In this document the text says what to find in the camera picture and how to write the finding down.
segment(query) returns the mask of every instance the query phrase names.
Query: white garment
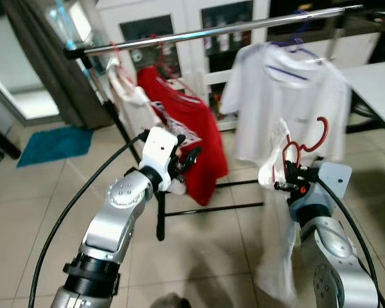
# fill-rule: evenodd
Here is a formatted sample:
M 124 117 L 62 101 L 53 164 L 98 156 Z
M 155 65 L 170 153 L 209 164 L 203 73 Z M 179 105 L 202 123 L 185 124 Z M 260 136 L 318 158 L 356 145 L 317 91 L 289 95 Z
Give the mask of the white garment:
M 145 129 L 161 124 L 160 118 L 151 107 L 150 99 L 142 87 L 133 86 L 123 77 L 118 67 L 108 72 L 114 103 L 119 109 L 119 118 L 131 138 Z
M 289 305 L 296 298 L 291 262 L 296 224 L 288 211 L 286 199 L 289 193 L 274 190 L 274 181 L 285 182 L 281 153 L 287 143 L 287 134 L 285 121 L 279 119 L 270 135 L 271 152 L 258 173 L 258 182 L 264 188 L 265 196 L 261 229 L 264 253 L 256 269 L 255 283 L 265 293 Z M 287 159 L 295 159 L 293 148 L 288 150 Z
M 303 76 L 306 80 L 270 69 Z M 325 142 L 313 153 L 341 160 L 350 110 L 350 87 L 329 62 L 295 61 L 279 47 L 256 44 L 242 48 L 225 87 L 220 112 L 239 111 L 235 155 L 261 165 L 271 153 L 270 133 L 281 117 L 299 144 L 315 145 L 323 132 L 319 116 L 329 121 Z

